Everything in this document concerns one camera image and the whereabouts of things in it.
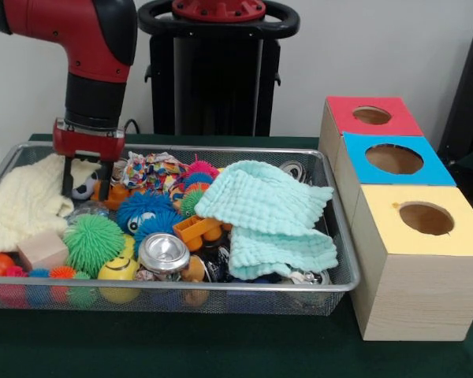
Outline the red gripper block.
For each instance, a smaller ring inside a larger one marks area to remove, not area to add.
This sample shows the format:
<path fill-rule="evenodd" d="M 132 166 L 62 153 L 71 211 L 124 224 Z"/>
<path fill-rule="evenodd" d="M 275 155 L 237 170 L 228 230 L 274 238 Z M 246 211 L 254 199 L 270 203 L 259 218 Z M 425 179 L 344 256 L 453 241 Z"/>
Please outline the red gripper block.
<path fill-rule="evenodd" d="M 125 146 L 124 132 L 92 131 L 77 128 L 57 118 L 53 127 L 54 150 L 65 156 L 61 194 L 71 197 L 73 192 L 72 164 L 74 158 L 82 157 L 102 161 L 100 169 L 99 199 L 108 199 L 114 163 Z"/>

